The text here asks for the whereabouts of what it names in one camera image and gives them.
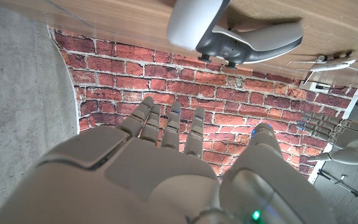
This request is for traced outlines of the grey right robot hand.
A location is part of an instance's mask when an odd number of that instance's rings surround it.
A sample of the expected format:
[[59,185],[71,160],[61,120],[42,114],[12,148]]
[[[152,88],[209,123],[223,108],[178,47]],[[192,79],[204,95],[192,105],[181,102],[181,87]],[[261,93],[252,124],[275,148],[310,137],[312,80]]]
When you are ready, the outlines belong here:
[[151,97],[117,127],[98,126],[44,155],[0,208],[0,223],[334,223],[322,195],[258,124],[217,178],[203,160],[204,109],[183,152],[179,103],[163,133]]

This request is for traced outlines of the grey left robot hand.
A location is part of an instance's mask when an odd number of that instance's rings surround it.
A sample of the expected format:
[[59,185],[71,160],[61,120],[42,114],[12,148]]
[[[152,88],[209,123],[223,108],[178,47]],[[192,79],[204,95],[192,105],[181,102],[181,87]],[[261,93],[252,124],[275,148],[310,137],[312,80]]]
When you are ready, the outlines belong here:
[[296,127],[338,148],[337,151],[310,156],[308,161],[336,161],[358,165],[358,121],[305,112],[297,121]]

